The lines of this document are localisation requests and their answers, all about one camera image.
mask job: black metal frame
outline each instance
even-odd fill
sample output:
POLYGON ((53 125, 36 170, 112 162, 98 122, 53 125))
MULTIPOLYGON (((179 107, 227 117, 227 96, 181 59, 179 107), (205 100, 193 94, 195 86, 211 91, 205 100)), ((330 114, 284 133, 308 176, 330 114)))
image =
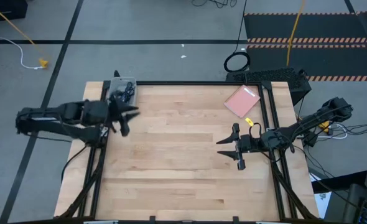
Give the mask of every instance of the black metal frame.
MULTIPOLYGON (((278 122, 278 118, 277 118, 277 111, 276 111, 276 106, 275 106, 275 101, 274 101, 274 97, 273 97, 273 92, 272 92, 272 86, 271 86, 271 82, 197 82, 197 81, 138 81, 137 85, 252 85, 252 86, 256 86, 258 88, 258 94, 260 96, 260 103, 261 103, 261 111, 262 111, 262 118, 264 120, 264 128, 265 131, 269 128, 269 118, 267 115, 267 110, 266 110, 266 103, 265 103, 265 97, 264 97, 264 88, 267 90, 268 92, 268 97, 269 97, 269 103, 271 105, 271 111, 272 111, 272 119, 274 122, 274 127, 278 128, 279 127, 279 122, 278 122)), ((110 81, 104 81, 103 82, 103 87, 102 87, 102 94, 101 94, 101 100, 104 100, 106 98, 106 93, 108 92, 108 88, 110 86, 110 81)), ((100 156, 99 156, 99 162, 102 163, 102 168, 103 168, 103 163, 105 161, 105 154, 106 154, 106 147, 107 144, 105 144, 104 147, 102 147, 100 150, 100 156)), ((86 174, 85 174, 85 180, 84 183, 87 184, 89 181, 89 178, 91 176, 92 173, 92 169, 93 169, 93 163, 95 160, 95 152, 96 149, 95 148, 91 148, 90 151, 90 156, 88 158, 88 164, 87 164, 87 168, 86 168, 86 174)), ((272 158, 274 158, 274 153, 273 152, 269 152, 269 156, 271 156, 272 158)), ((288 170, 288 166, 287 166, 287 161, 286 161, 286 155, 283 153, 283 151, 279 151, 279 156, 282 157, 281 159, 281 166, 282 166, 282 171, 284 174, 284 178, 286 179, 286 181, 290 184, 290 177, 289 177, 289 170, 288 170)), ((93 200, 91 202, 91 210, 90 210, 90 216, 88 218, 93 218, 95 219, 95 215, 96 215, 96 209, 97 209, 97 204, 98 204, 98 199, 99 199, 99 193, 100 193, 100 184, 101 184, 101 178, 102 178, 102 171, 103 169, 100 170, 100 175, 98 177, 98 179, 95 182, 95 188, 93 191, 93 200)), ((274 188, 275 188, 275 193, 276 193, 276 203, 277 203, 277 209, 279 212, 279 219, 283 220, 286 218, 285 216, 285 212, 284 212, 284 204, 283 204, 283 199, 282 199, 282 192, 281 192, 281 186, 278 182, 278 180, 275 178, 275 176, 273 176, 273 181, 274 181, 274 188)), ((295 205, 294 203, 290 200, 290 198, 287 198, 289 200, 289 205, 290 205, 290 214, 291 214, 291 218, 297 218, 297 212, 295 209, 295 205)), ((86 206, 86 197, 83 199, 83 201, 81 202, 79 211, 78 211, 78 218, 85 218, 84 216, 84 212, 85 212, 85 206, 86 206)), ((155 223, 156 218, 150 217, 149 221, 129 221, 129 220, 119 220, 119 223, 155 223)), ((173 221, 162 221, 159 222, 157 221, 157 223, 177 223, 177 222, 173 222, 173 221)), ((232 223, 232 222, 195 222, 195 223, 232 223)), ((254 223, 254 222, 240 222, 238 217, 233 217, 233 223, 254 223)))

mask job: floor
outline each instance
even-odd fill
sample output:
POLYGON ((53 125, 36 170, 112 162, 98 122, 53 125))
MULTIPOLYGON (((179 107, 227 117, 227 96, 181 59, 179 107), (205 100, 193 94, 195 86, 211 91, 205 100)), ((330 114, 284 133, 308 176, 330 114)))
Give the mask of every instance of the floor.
MULTIPOLYGON (((351 2, 356 11, 367 11, 367 0, 351 2)), ((28 3, 26 18, 14 21, 23 32, 35 40, 66 38, 78 0, 28 3)), ((194 7, 190 0, 84 0, 71 39, 235 40, 243 4, 244 1, 238 1, 233 8, 217 9, 210 2, 194 7)), ((297 12, 300 4, 301 0, 248 0, 246 12, 297 12)), ((307 0, 304 12, 348 12, 348 9, 344 0, 307 0)), ((0 35, 22 39, 5 22, 0 22, 0 35)), ((241 39, 246 39, 244 32, 241 39)), ((63 49, 63 41, 57 43, 40 45, 49 55, 50 67, 46 70, 22 68, 19 50, 13 45, 0 44, 0 216, 28 142, 27 137, 16 134, 14 118, 21 108, 42 104, 49 82, 54 81, 51 78, 52 74, 55 77, 54 66, 63 49)), ((222 65, 235 45, 176 43, 69 45, 49 106, 80 100, 87 81, 110 79, 116 69, 122 76, 138 80, 225 79, 222 65)), ((22 48, 24 63, 36 66, 40 57, 36 49, 27 44, 22 48)), ((242 63, 237 59, 231 66, 239 67, 242 63)), ((305 97, 301 114, 312 113, 324 101, 341 96, 355 109, 345 124, 367 123, 367 82, 311 82, 311 86, 313 90, 305 97)), ((68 143, 37 140, 9 222, 52 218, 69 147, 68 143)), ((367 168, 367 134, 318 142, 310 151, 333 175, 367 168)))

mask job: wooden tabletop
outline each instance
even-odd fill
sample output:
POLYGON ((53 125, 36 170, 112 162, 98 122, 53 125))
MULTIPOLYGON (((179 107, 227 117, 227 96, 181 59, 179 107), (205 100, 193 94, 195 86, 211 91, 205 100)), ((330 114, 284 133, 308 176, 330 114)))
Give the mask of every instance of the wooden tabletop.
MULTIPOLYGON (((99 100, 102 82, 88 82, 84 99, 99 100)), ((141 114, 130 121, 128 137, 110 134, 106 150, 96 219, 279 221, 271 166, 261 153, 243 154, 246 169, 217 154, 234 144, 216 145, 231 134, 233 123, 248 128, 223 102, 239 86, 138 86, 141 114)), ((272 83, 281 126, 295 122, 287 83, 272 83)), ((257 87, 249 86, 254 92, 257 87)), ((271 110, 264 91, 270 126, 271 110)), ((263 124, 260 102, 245 116, 263 124)), ((294 144, 302 148, 301 142, 294 144)), ((74 140, 69 157, 83 147, 74 140)), ((63 213, 81 188, 89 150, 65 171, 55 215, 63 213)), ((286 152, 292 188, 318 216, 303 152, 286 152)), ((286 216, 287 195, 282 189, 286 216)), ((89 214, 92 192, 88 195, 89 214)))

